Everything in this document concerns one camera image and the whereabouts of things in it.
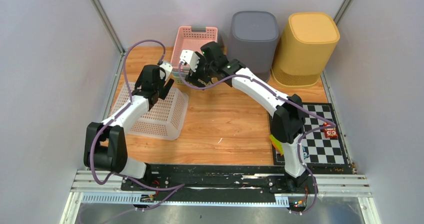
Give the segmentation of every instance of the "white wall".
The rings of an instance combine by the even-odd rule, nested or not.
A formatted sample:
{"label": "white wall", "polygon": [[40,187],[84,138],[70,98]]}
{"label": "white wall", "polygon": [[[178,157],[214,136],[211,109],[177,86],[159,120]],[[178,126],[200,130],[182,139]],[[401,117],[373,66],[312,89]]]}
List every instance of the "white wall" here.
{"label": "white wall", "polygon": [[335,16],[343,0],[100,0],[125,47],[143,39],[173,46],[180,26],[217,27],[224,43],[238,11],[268,11],[280,30],[295,12]]}
{"label": "white wall", "polygon": [[119,54],[90,0],[0,0],[0,223],[58,223]]}
{"label": "white wall", "polygon": [[354,0],[326,77],[382,223],[422,223],[424,1]]}

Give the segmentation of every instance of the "small red toy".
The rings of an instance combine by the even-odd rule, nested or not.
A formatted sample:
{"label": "small red toy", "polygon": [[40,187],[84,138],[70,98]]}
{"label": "small red toy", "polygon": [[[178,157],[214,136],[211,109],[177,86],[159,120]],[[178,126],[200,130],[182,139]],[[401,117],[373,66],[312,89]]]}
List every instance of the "small red toy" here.
{"label": "small red toy", "polygon": [[[324,124],[322,126],[327,127],[327,126],[330,126],[330,124],[328,124],[327,122],[324,122]],[[324,135],[325,135],[326,138],[338,138],[339,137],[339,135],[337,134],[337,130],[334,127],[322,129],[322,131],[324,132]]]}

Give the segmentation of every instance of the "yellow green object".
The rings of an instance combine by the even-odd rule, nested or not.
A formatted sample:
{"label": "yellow green object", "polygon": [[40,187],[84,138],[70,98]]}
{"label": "yellow green object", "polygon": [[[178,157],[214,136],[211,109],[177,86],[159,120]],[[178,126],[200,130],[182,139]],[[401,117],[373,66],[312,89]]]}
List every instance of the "yellow green object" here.
{"label": "yellow green object", "polygon": [[272,145],[279,151],[280,155],[284,155],[283,147],[281,146],[281,142],[279,142],[273,135],[269,135],[269,139],[271,139]]}

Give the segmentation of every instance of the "checkerboard mat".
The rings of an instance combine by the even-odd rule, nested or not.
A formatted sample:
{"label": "checkerboard mat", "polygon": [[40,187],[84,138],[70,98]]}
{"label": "checkerboard mat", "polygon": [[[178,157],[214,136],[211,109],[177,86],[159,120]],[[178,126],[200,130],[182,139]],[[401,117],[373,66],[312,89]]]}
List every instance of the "checkerboard mat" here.
{"label": "checkerboard mat", "polygon": [[[334,122],[336,119],[334,116],[333,107],[330,103],[304,103],[303,107],[308,111],[316,113],[318,116],[328,119],[332,122]],[[323,121],[313,116],[308,116],[305,119],[305,132],[320,127],[323,124]],[[307,153],[307,155],[309,155],[309,157],[305,159],[305,162],[313,165],[347,164],[345,150],[343,148],[340,132],[338,129],[337,133],[339,134],[338,139],[326,138],[324,132],[322,131],[315,131],[308,134],[302,140],[302,146],[305,148],[304,151]],[[284,155],[281,156],[274,147],[272,149],[274,155],[274,165],[283,166]]]}

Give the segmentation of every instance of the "yellow bin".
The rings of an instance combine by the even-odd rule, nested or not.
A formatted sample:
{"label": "yellow bin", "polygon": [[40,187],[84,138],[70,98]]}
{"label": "yellow bin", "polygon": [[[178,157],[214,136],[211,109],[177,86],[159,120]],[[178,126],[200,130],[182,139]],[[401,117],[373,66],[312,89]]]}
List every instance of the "yellow bin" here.
{"label": "yellow bin", "polygon": [[339,39],[339,30],[329,15],[322,12],[292,14],[275,51],[272,78],[286,88],[315,85]]}

